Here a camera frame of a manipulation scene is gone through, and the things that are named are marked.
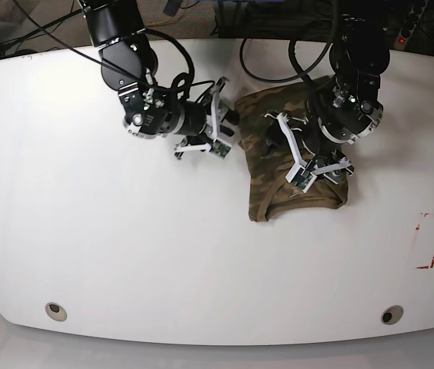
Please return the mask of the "camouflage T-shirt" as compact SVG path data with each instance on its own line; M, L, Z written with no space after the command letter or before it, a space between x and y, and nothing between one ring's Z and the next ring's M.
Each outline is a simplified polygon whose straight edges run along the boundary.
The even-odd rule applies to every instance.
M346 175L339 183L316 180L312 187L303 192L285 179L294 164L293 156L284 134L278 131L276 141L268 143L266 131L274 115L285 112L292 120L291 128L302 124L294 118L305 115L305 100L308 89L302 82L282 85L253 92L235 102L239 114L239 145L245 152L250 174L249 219L267 222L284 211L305 208L328 208L336 210L348 201L349 184Z

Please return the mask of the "black power strip red switch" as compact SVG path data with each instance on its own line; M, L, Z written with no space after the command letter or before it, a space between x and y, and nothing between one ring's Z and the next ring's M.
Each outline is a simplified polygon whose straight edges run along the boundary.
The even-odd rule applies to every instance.
M405 17L402 27L393 42L393 48L397 51L404 51L412 37L417 25L419 24L424 11L429 4L428 0L412 1L407 16Z

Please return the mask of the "black tripod on floor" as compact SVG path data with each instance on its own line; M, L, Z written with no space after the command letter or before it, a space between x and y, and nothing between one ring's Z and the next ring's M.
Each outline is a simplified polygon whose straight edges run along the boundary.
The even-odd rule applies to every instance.
M72 6L70 8L70 12L67 15L63 15L60 18L55 19L52 22L44 25L44 28L51 34L53 34L60 25L69 20L70 18L75 17L81 13L80 9L74 10L74 2L72 2ZM22 48L22 46L29 41L32 41L36 38L41 38L45 36L45 33L39 29L35 29L32 32L29 32L26 35L9 39L7 41L0 42L0 60L5 60L7 58L14 58L23 55L35 54L36 50Z

